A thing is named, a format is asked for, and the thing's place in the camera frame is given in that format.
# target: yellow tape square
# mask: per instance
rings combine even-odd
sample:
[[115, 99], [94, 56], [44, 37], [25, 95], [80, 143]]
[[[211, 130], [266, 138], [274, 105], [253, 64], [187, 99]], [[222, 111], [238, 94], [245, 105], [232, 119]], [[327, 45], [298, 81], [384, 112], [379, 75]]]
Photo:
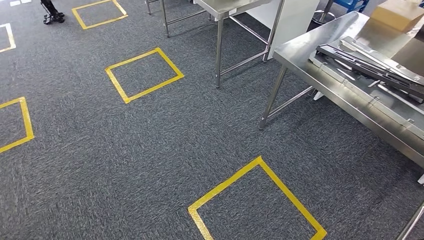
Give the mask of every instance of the yellow tape square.
[[[81, 19], [80, 15], [77, 12], [78, 9], [83, 9], [83, 8], [91, 7], [91, 6], [94, 6], [94, 5], [97, 5], [97, 4], [102, 4], [102, 3], [111, 2], [111, 1], [120, 10], [120, 12], [122, 13], [122, 16], [114, 18], [114, 19], [110, 19], [110, 20], [107, 20], [107, 21], [99, 22], [99, 23], [96, 23], [96, 24], [93, 24], [93, 25], [90, 25], [90, 26], [86, 26], [86, 24], [84, 23], [84, 21]], [[87, 4], [87, 5], [84, 5], [84, 6], [75, 7], [75, 8], [72, 8], [72, 13], [73, 13], [73, 15], [75, 15], [76, 20], [78, 21], [78, 23], [81, 25], [82, 29], [84, 29], [84, 30], [91, 29], [91, 28], [94, 28], [94, 27], [97, 27], [97, 26], [100, 26], [100, 25], [103, 25], [103, 24], [115, 22], [117, 20], [128, 17], [127, 12], [121, 7], [121, 5], [117, 2], [117, 0], [103, 0], [103, 1], [90, 3], [90, 4]]]
[[[168, 80], [166, 80], [162, 83], [159, 83], [156, 86], [153, 86], [149, 89], [146, 89], [146, 90], [144, 90], [144, 91], [142, 91], [142, 92], [140, 92], [140, 93], [138, 93], [134, 96], [128, 97], [127, 94], [125, 93], [124, 89], [121, 87], [120, 83], [118, 82], [117, 78], [112, 73], [112, 69], [117, 68], [117, 67], [122, 66], [122, 65], [125, 65], [125, 64], [128, 64], [128, 63], [131, 63], [131, 62], [134, 62], [136, 60], [142, 59], [144, 57], [147, 57], [147, 56], [155, 54], [155, 53], [158, 53], [163, 58], [163, 60], [165, 60], [165, 62], [168, 63], [168, 65], [176, 73], [176, 76], [174, 76], [173, 78], [168, 79]], [[140, 98], [140, 97], [142, 97], [146, 94], [149, 94], [149, 93], [151, 93], [151, 92], [153, 92], [157, 89], [162, 88], [163, 86], [166, 86], [166, 85], [173, 83], [173, 82], [184, 77], [184, 74], [177, 68], [177, 66], [175, 66], [175, 64], [165, 55], [165, 53], [159, 47], [157, 47], [157, 48], [155, 48], [151, 51], [148, 51], [146, 53], [143, 53], [141, 55], [138, 55], [136, 57], [130, 58], [128, 60], [113, 64], [112, 66], [108, 66], [105, 69], [105, 71], [106, 71], [107, 75], [109, 76], [110, 80], [112, 81], [113, 85], [115, 86], [116, 90], [118, 91], [119, 95], [121, 96], [121, 98], [123, 99], [123, 101], [126, 104], [130, 103], [132, 100], [138, 99], [138, 98]]]
[[5, 108], [12, 104], [16, 104], [16, 103], [20, 103], [20, 109], [22, 111], [23, 125], [25, 127], [26, 137], [19, 139], [15, 142], [12, 142], [6, 146], [0, 147], [0, 154], [13, 147], [16, 147], [25, 142], [28, 142], [29, 140], [34, 138], [33, 127], [31, 126], [30, 114], [28, 112], [28, 106], [27, 106], [27, 101], [25, 100], [25, 97], [19, 97], [12, 101], [8, 101], [6, 103], [0, 104], [0, 109]]
[[238, 170], [233, 176], [220, 183], [214, 189], [206, 193], [199, 200], [194, 202], [191, 206], [188, 207], [188, 213], [194, 220], [194, 223], [197, 225], [197, 228], [200, 230], [205, 240], [214, 240], [208, 228], [205, 226], [202, 218], [198, 213], [198, 209], [203, 206], [207, 201], [211, 200], [213, 197], [218, 195], [228, 186], [233, 184], [247, 172], [252, 170], [256, 166], [260, 166], [265, 173], [274, 181], [274, 183], [281, 189], [281, 191], [287, 196], [287, 198], [293, 203], [293, 205], [299, 210], [299, 212], [305, 217], [305, 219], [312, 225], [316, 230], [316, 233], [310, 238], [310, 240], [322, 240], [326, 235], [327, 231], [315, 220], [315, 218], [309, 213], [309, 211], [303, 206], [303, 204], [293, 195], [293, 193], [284, 185], [284, 183], [278, 178], [278, 176], [271, 170], [271, 168], [264, 162], [261, 156], [258, 156], [249, 164], [244, 166], [242, 169]]
[[1, 52], [5, 52], [7, 50], [15, 49], [16, 48], [16, 44], [15, 44], [15, 39], [13, 37], [11, 24], [10, 23], [1, 24], [0, 25], [0, 28], [6, 28], [7, 37], [9, 38], [9, 43], [10, 43], [10, 47], [6, 47], [6, 48], [3, 48], [3, 49], [0, 49], [0, 53]]

